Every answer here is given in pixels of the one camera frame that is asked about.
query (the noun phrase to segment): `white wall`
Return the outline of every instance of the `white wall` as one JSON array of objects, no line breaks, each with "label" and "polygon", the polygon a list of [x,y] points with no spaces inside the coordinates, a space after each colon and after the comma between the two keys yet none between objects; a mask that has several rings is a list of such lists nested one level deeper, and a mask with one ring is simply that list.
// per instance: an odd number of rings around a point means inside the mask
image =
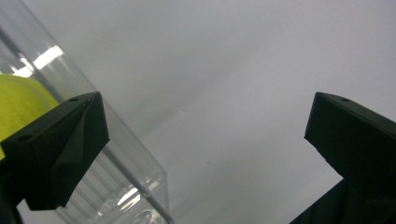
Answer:
[{"label": "white wall", "polygon": [[340,177],[316,91],[396,120],[396,2],[24,0],[169,177],[177,223],[288,223]]}]

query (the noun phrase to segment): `clear plastic container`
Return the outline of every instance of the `clear plastic container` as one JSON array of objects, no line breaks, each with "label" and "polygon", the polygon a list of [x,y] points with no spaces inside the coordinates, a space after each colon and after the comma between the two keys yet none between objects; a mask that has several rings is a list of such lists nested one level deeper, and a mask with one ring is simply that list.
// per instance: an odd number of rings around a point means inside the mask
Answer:
[{"label": "clear plastic container", "polygon": [[[0,0],[0,37],[0,73],[33,78],[59,102],[97,91],[23,2]],[[172,223],[165,171],[104,99],[111,140],[52,212],[59,223]]]}]

